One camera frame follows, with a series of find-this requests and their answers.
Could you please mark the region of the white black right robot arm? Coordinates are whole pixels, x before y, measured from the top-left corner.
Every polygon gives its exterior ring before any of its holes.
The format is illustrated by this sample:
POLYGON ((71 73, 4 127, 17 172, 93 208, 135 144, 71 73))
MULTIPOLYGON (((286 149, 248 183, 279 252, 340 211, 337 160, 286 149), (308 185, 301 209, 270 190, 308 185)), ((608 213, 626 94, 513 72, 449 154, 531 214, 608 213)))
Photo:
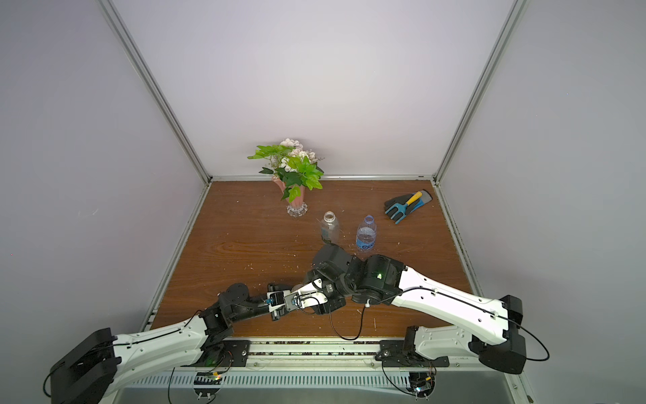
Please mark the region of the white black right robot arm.
POLYGON ((328 244, 316 254, 304 282, 326 296, 321 302, 325 313, 344 306, 347 299, 420 311, 470 334, 465 348, 482 365, 519 375, 528 361, 526 340, 519 333, 523 302, 516 296, 474 296, 396 259, 379 254, 360 259, 336 244, 328 244))

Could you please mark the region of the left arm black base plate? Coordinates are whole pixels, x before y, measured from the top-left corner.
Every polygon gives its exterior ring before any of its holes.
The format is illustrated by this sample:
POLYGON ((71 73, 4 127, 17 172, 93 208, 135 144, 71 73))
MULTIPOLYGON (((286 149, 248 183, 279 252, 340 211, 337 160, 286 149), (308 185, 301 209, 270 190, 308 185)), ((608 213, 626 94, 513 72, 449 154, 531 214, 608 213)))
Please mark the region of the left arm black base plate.
POLYGON ((193 364, 193 367, 245 367, 250 346, 250 340, 224 340, 207 348, 193 364))

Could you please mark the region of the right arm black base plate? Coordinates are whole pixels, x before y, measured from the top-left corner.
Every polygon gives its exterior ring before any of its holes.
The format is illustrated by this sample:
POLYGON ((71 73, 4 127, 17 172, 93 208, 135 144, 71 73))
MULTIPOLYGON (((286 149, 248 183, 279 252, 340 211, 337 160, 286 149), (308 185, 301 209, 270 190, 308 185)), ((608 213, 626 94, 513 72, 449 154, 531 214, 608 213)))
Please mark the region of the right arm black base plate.
POLYGON ((404 340, 381 340, 380 350, 374 360, 385 367, 412 367, 412 368, 447 368, 450 366, 448 357, 439 357, 429 360, 415 352, 404 340))

